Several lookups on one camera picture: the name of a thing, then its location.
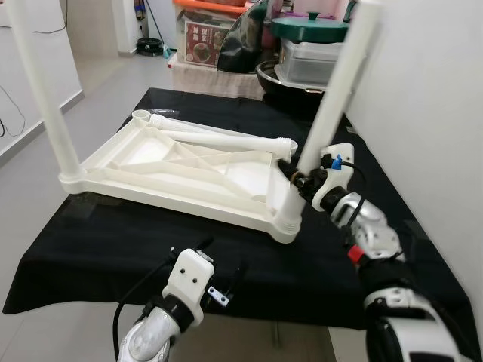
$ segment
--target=blue clip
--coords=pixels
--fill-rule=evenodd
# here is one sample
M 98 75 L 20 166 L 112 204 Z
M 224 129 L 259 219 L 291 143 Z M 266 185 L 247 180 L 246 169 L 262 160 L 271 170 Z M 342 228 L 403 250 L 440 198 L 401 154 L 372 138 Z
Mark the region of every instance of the blue clip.
M 337 155 L 337 158 L 332 161 L 332 170 L 341 170 L 342 169 L 342 157 Z

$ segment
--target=white plastic bracket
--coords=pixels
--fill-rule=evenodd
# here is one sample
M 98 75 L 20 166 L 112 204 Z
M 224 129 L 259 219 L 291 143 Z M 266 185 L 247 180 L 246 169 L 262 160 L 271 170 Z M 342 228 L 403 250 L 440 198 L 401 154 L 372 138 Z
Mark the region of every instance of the white plastic bracket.
M 213 273 L 214 267 L 209 261 L 194 250 L 186 249 L 178 256 L 168 285 L 163 289 L 163 298 L 171 294 L 189 308 L 195 318 L 192 325 L 198 326 L 203 321 L 199 303 Z
M 340 155 L 343 161 L 354 163 L 354 146 L 350 143 L 341 143 L 325 147 L 321 150 L 321 156 L 326 154 L 330 154 L 334 159 Z M 347 189 L 347 184 L 353 174 L 354 170 L 348 166 L 342 166 L 340 170 L 327 169 L 327 179 L 312 199 L 312 207 L 317 211 L 324 211 L 320 203 L 325 194 L 337 186 L 342 186 Z

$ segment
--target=black tablecloth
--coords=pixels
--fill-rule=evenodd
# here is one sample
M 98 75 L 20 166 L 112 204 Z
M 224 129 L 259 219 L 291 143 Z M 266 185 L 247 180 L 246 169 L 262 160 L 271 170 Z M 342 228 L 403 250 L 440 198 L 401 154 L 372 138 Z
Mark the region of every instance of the black tablecloth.
M 267 103 L 149 89 L 137 108 L 176 109 L 180 119 L 264 137 L 291 137 L 302 149 L 312 110 L 279 111 Z M 365 192 L 403 231 L 414 220 L 397 191 L 355 134 L 339 129 L 335 143 L 355 146 L 355 162 L 368 175 L 369 190 L 357 177 L 349 184 Z M 228 309 L 208 311 L 245 318 L 275 319 L 361 329 L 362 294 L 344 255 L 339 231 L 327 215 L 307 207 L 292 244 L 262 232 L 185 213 L 85 193 L 70 195 L 20 261 L 3 312 L 20 313 L 59 302 L 119 301 L 170 247 L 182 250 L 213 235 L 206 253 L 216 261 L 214 285 L 222 287 L 240 262 L 248 273 Z M 469 301 L 430 241 L 401 233 L 414 274 L 476 341 Z M 143 304 L 166 284 L 168 270 L 149 279 L 129 302 Z

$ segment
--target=white pvc pipe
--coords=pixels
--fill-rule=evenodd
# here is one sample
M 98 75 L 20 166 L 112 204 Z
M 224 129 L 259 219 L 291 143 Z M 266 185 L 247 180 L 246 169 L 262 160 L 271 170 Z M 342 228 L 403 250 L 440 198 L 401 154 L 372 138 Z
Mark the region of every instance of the white pvc pipe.
M 205 130 L 204 128 L 201 128 L 201 127 L 196 127 L 190 124 L 181 123 L 181 122 L 175 121 L 174 119 L 163 117 L 162 115 L 151 115 L 151 118 L 149 119 L 149 123 L 163 130 L 181 130 L 183 132 L 220 134 L 212 130 Z
M 367 55 L 371 37 L 379 20 L 381 4 L 378 0 L 362 0 L 359 4 L 355 20 L 350 26 L 345 45 L 297 165 L 303 173 L 308 174 L 311 170 L 320 167 L 321 149 L 329 146 L 334 138 L 352 92 L 355 77 Z M 274 226 L 279 231 L 294 232 L 295 229 L 298 231 L 304 206 L 305 201 L 298 195 L 297 190 L 292 188 L 275 216 Z
M 60 178 L 66 182 L 80 179 L 84 171 L 79 165 L 62 113 L 59 106 L 54 102 L 51 89 L 45 78 L 45 72 L 41 68 L 38 55 L 34 51 L 35 43 L 27 19 L 25 0 L 7 0 L 5 6 L 10 17 L 23 67 L 60 166 Z
M 291 155 L 297 150 L 297 143 L 290 138 L 240 137 L 216 133 L 194 133 L 175 130 L 162 130 L 162 133 L 176 141 L 200 143 L 212 146 L 240 147 L 243 149 L 272 152 L 287 161 L 290 161 Z

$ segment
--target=black cable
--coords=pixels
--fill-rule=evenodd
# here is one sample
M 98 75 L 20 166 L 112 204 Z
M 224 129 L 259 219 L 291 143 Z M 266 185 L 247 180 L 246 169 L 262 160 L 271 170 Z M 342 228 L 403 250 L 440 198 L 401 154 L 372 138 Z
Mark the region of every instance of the black cable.
M 23 115 L 22 111 L 20 110 L 20 107 L 14 102 L 14 100 L 12 100 L 12 97 L 10 97 L 10 94 L 8 94 L 8 92 L 5 90 L 5 88 L 3 88 L 1 85 L 0 85 L 0 89 L 2 89 L 2 91 L 5 93 L 5 95 L 7 96 L 7 98 L 14 104 L 14 106 L 17 107 L 17 111 L 20 113 L 20 115 L 22 116 L 23 118 L 23 124 L 22 124 L 22 129 L 20 130 L 19 133 L 17 134 L 12 134 L 7 126 L 5 126 L 3 124 L 3 122 L 1 122 L 1 126 L 3 128 L 3 131 L 2 131 L 2 135 L 0 137 L 3 137 L 5 135 L 5 132 L 7 132 L 11 137 L 18 137 L 19 135 L 21 135 L 23 133 L 23 131 L 25 130 L 25 125 L 26 125 L 26 119 L 25 119 L 25 115 Z
M 119 337 L 118 337 L 118 323 L 119 323 L 119 316 L 121 315 L 121 311 L 124 308 L 126 301 L 128 300 L 129 296 L 139 288 L 147 279 L 152 277 L 156 272 L 158 272 L 161 268 L 173 262 L 173 257 L 168 257 L 163 262 L 161 262 L 158 266 L 156 266 L 153 270 L 149 273 L 144 275 L 119 301 L 117 308 L 115 309 L 114 318 L 112 319 L 112 343 L 114 345 L 114 355 L 115 360 L 117 361 L 119 358 Z
M 0 138 L 2 138 L 5 135 L 5 125 L 3 124 L 1 118 L 0 118 L 0 127 L 2 128 L 2 134 L 0 134 Z
M 49 35 L 49 34 L 54 34 L 56 32 L 61 32 L 64 29 L 67 29 L 67 20 L 68 19 L 69 19 L 69 0 L 66 0 L 66 19 L 63 22 L 63 27 L 60 28 L 60 29 L 57 29 L 57 30 L 52 30 L 51 32 L 40 32 L 40 31 L 36 30 L 36 31 L 34 31 L 34 33 L 35 34 L 46 34 L 46 35 Z M 11 26 L 6 26 L 6 25 L 0 25 L 0 28 L 12 29 Z
M 357 171 L 357 173 L 359 175 L 361 175 L 361 178 L 362 178 L 362 181 L 364 182 L 365 188 L 368 187 L 368 179 L 366 179 L 364 172 L 362 171 L 361 168 L 359 168 L 358 166 L 355 166 L 351 162 L 342 161 L 341 164 L 343 166 L 351 167 L 353 170 Z M 345 226 L 342 229 L 342 232 L 343 232 L 343 235 L 344 235 L 344 238 L 345 238 L 345 241 L 346 241 L 347 244 L 350 244 L 349 243 L 350 227 L 354 223 L 354 220 L 357 217 L 357 215 L 359 214 L 359 212 L 361 211 L 362 205 L 364 204 L 364 201 L 365 201 L 365 196 L 361 195 L 361 200 L 359 200 L 359 203 L 357 204 L 354 211 L 352 212 L 352 215 L 349 218 L 349 221 L 347 221 L 347 224 L 345 224 Z
M 154 14 L 152 13 L 151 5 L 149 5 L 148 0 L 146 0 L 146 3 L 148 4 L 148 9 L 149 9 L 149 12 L 151 13 L 152 21 L 154 21 L 154 25 L 156 25 L 156 29 L 158 30 L 158 34 L 159 34 L 159 38 L 161 39 L 161 43 L 163 43 L 163 45 L 164 45 L 165 41 L 163 40 L 161 32 L 159 31 L 158 22 L 156 21 L 156 18 L 154 17 Z
M 64 23 L 64 24 L 63 24 L 63 27 L 62 27 L 62 28 L 60 28 L 60 29 L 57 29 L 57 30 L 52 30 L 51 32 L 39 32 L 39 31 L 37 31 L 37 30 L 36 30 L 36 31 L 34 31 L 34 33 L 35 33 L 35 34 L 47 34 L 47 35 L 48 35 L 48 34 L 54 34 L 54 33 L 56 33 L 56 32 L 61 32 L 61 31 L 63 31 L 63 30 L 66 28 L 66 27 L 67 27 L 67 24 L 66 24 L 66 23 Z

